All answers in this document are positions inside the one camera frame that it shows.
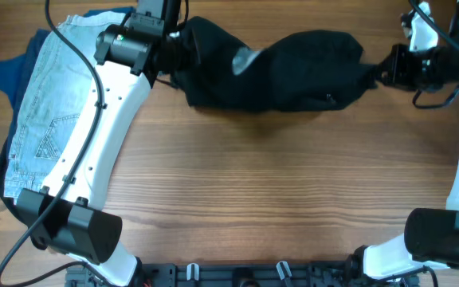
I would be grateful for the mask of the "black shorts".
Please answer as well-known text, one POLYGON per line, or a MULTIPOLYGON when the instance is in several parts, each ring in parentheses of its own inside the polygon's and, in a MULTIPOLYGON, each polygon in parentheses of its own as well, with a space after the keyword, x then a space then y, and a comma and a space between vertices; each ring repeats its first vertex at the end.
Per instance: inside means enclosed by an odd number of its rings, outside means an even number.
POLYGON ((171 81, 191 107, 335 111, 377 86, 375 65, 362 63, 363 47, 349 33, 309 30, 253 50, 215 23, 194 17, 182 37, 196 44, 200 62, 173 72, 171 81))

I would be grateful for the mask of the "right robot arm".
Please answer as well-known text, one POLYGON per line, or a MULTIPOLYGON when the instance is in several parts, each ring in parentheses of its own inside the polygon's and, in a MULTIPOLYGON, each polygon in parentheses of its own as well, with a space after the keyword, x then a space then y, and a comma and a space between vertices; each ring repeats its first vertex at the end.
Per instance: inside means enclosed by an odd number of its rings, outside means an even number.
MULTIPOLYGON (((450 82, 459 84, 459 2, 448 33, 429 16, 427 2, 410 5, 411 12, 402 16, 410 44, 393 47, 379 66, 380 81, 416 96, 450 82)), ((459 94, 459 85, 454 93, 459 94)), ((459 160, 445 209, 413 210, 403 234, 358 248, 346 260, 342 280, 344 285, 393 285, 437 269, 459 269, 459 160)))

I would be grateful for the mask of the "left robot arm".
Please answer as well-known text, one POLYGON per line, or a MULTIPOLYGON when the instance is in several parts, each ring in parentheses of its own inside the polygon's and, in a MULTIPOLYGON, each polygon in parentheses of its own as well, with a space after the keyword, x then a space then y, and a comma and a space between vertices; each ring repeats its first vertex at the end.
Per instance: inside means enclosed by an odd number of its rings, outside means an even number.
POLYGON ((10 142, 3 197, 23 241, 71 258, 109 286, 141 282, 141 262, 104 211, 135 114, 161 72, 177 69, 181 4, 141 1, 128 14, 70 16, 52 25, 10 142))

